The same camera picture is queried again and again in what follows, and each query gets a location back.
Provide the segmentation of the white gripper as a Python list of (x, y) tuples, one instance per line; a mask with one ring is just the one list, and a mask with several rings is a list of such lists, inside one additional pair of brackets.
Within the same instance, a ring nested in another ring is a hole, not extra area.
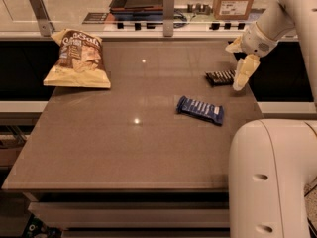
[(241, 37), (236, 38), (225, 48), (229, 53), (244, 52), (247, 54), (237, 63), (233, 83), (236, 91), (240, 91), (246, 86), (250, 77), (259, 67), (260, 58), (267, 56), (276, 46), (277, 41), (268, 38), (256, 23), (252, 23)]

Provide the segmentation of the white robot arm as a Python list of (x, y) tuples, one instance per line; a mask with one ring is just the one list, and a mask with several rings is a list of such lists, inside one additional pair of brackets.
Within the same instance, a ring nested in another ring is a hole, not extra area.
[[(234, 88), (259, 58), (295, 30), (312, 91), (317, 87), (317, 0), (276, 0), (227, 47), (247, 56)], [(263, 119), (242, 126), (229, 154), (230, 238), (310, 238), (304, 187), (317, 177), (316, 122)]]

